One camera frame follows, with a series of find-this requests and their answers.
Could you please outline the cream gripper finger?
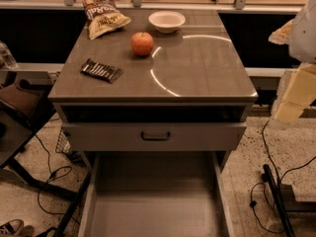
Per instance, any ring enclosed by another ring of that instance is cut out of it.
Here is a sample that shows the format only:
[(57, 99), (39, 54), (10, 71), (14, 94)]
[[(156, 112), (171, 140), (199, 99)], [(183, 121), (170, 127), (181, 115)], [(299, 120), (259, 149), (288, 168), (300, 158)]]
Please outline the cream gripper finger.
[(293, 21), (290, 20), (282, 27), (278, 28), (268, 38), (268, 41), (274, 44), (288, 44)]
[(316, 100), (316, 65), (302, 63), (282, 75), (270, 117), (270, 127), (287, 129)]

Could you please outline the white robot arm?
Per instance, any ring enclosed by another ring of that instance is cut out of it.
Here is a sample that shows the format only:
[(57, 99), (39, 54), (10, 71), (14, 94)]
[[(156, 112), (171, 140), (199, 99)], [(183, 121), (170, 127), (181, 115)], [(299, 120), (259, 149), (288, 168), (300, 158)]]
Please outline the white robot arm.
[(270, 119), (270, 127), (287, 129), (316, 100), (316, 0), (272, 32), (269, 42), (287, 44), (289, 55), (300, 61), (281, 76)]

